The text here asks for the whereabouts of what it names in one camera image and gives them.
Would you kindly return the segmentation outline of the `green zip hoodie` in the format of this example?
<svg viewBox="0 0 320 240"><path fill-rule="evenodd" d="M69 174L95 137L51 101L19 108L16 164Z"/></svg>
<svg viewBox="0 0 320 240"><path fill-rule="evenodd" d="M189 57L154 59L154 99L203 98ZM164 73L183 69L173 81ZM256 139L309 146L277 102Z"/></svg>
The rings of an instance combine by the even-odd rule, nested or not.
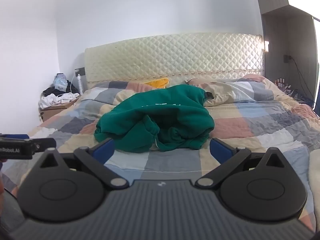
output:
<svg viewBox="0 0 320 240"><path fill-rule="evenodd" d="M132 153L152 146L162 152L199 150L215 127L204 107L207 98L205 90L190 85L137 93L99 119L94 137L111 138L117 150Z"/></svg>

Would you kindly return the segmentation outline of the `pile of clothes on nightstand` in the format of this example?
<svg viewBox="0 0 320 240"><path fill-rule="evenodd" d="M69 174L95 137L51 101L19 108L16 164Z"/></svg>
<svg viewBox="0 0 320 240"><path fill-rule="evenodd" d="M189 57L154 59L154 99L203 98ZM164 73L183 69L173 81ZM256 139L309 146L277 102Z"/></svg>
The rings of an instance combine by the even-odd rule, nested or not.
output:
<svg viewBox="0 0 320 240"><path fill-rule="evenodd" d="M57 73L50 87L45 89L38 103L39 109L70 103L80 96L78 89L63 73Z"/></svg>

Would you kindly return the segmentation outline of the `wooden nightstand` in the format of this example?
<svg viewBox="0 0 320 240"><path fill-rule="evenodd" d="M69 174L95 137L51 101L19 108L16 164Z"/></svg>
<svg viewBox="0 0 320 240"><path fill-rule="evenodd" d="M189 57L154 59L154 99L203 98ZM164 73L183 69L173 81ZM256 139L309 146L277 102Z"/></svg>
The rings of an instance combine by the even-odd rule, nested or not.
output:
<svg viewBox="0 0 320 240"><path fill-rule="evenodd" d="M40 114L40 119L42 122L47 121L50 119L52 116L55 116L56 114L60 113L61 111L64 111L65 109L68 109L72 105L74 105L79 98L74 99L71 102L68 103L62 103L58 104L55 106L50 106L47 108L39 108L39 114Z"/></svg>

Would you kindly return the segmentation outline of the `white bottle on nightstand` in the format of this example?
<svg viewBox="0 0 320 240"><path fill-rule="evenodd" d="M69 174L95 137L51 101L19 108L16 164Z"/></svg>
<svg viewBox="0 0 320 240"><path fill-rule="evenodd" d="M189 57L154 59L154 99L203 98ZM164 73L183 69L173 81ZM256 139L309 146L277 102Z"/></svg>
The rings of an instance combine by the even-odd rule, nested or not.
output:
<svg viewBox="0 0 320 240"><path fill-rule="evenodd" d="M77 81L78 81L78 90L79 90L79 94L82 95L83 94L83 85L82 85L82 81L81 81L81 75L78 74L77 75Z"/></svg>

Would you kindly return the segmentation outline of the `cream fleece blanket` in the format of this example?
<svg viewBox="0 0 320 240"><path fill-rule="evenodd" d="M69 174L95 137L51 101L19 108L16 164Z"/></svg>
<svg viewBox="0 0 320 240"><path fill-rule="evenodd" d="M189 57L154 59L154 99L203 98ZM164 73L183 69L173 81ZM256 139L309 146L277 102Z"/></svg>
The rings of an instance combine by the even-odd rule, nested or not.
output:
<svg viewBox="0 0 320 240"><path fill-rule="evenodd" d="M319 209L319 173L319 149L317 149L310 153L309 159L309 184L315 209Z"/></svg>

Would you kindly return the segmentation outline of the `cream quilted headboard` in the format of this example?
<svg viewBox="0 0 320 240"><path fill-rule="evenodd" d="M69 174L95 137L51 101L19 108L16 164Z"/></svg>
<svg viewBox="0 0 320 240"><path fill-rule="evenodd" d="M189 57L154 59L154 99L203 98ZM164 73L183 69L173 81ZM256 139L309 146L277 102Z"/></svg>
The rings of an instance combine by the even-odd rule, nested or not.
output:
<svg viewBox="0 0 320 240"><path fill-rule="evenodd" d="M84 52L88 88L103 81L148 82L161 78L176 85L193 78L239 79L265 74L260 35L187 33L123 40Z"/></svg>

